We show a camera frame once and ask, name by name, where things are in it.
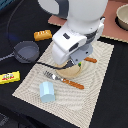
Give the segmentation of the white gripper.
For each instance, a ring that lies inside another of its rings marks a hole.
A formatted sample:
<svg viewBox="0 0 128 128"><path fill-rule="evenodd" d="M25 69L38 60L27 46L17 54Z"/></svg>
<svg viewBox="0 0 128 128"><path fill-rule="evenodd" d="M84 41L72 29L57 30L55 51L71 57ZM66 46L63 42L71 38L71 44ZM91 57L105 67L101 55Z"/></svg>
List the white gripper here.
<svg viewBox="0 0 128 128"><path fill-rule="evenodd" d="M68 62L77 65L93 52L92 42L96 41L104 29L100 22L98 29L93 34L82 35L71 30L65 23L52 37L52 57L56 64Z"/></svg>

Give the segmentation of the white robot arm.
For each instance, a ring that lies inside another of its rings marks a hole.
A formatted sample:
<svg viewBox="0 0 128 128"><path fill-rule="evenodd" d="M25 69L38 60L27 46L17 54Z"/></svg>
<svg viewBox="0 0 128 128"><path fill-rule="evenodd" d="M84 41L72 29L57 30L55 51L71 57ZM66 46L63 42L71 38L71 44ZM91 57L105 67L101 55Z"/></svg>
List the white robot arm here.
<svg viewBox="0 0 128 128"><path fill-rule="evenodd" d="M65 68L77 65L93 52L91 43L104 29L108 0L38 0L48 13L66 19L53 35L52 57Z"/></svg>

